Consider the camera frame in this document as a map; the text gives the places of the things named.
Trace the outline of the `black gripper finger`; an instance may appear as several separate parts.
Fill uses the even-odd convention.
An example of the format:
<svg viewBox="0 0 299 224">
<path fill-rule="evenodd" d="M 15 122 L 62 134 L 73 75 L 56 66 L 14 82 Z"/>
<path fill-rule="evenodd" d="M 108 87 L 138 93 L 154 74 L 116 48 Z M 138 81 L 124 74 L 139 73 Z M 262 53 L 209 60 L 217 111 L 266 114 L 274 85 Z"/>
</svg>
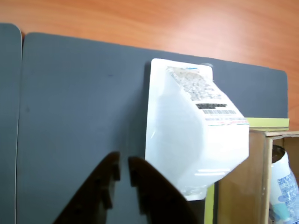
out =
<svg viewBox="0 0 299 224">
<path fill-rule="evenodd" d="M 55 224 L 105 224 L 113 207 L 115 182 L 120 180 L 120 153 L 111 152 L 87 177 Z"/>
<path fill-rule="evenodd" d="M 136 188 L 140 213 L 148 224 L 196 224 L 198 219 L 184 196 L 151 164 L 128 158 L 131 186 Z"/>
</svg>

